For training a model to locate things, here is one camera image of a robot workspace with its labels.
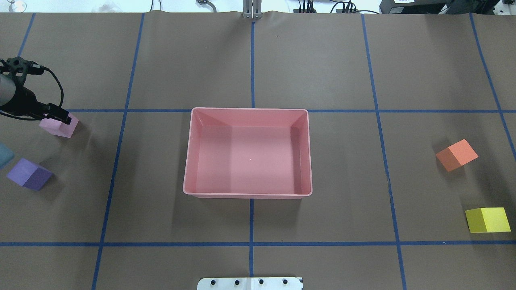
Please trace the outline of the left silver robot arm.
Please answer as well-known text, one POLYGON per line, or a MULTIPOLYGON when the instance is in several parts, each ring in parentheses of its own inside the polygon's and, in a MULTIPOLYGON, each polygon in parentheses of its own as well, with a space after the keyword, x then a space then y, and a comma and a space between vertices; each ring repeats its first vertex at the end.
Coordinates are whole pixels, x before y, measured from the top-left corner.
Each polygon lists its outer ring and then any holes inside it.
POLYGON ((15 84, 11 77, 1 75, 1 115, 23 121, 53 119, 69 125, 72 118, 62 107, 37 101, 35 94, 23 85, 15 84))

